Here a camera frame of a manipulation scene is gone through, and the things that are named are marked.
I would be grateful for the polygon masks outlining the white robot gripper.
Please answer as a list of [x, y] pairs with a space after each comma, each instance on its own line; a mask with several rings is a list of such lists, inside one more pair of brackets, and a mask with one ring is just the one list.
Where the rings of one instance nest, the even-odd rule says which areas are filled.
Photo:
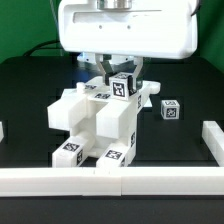
[[100, 0], [62, 0], [59, 36], [69, 52], [98, 53], [103, 83], [115, 75], [102, 54], [137, 56], [128, 90], [138, 90], [143, 58], [183, 59], [197, 49], [199, 0], [127, 0], [124, 9], [101, 9]]

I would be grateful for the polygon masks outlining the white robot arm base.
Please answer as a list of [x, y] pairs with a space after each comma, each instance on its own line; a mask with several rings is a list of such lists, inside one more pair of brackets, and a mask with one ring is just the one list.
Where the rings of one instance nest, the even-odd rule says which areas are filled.
[[[124, 55], [101, 55], [101, 61], [108, 61], [113, 71], [133, 70], [136, 67], [133, 56]], [[95, 54], [82, 52], [77, 56], [78, 66], [80, 68], [98, 71]]]

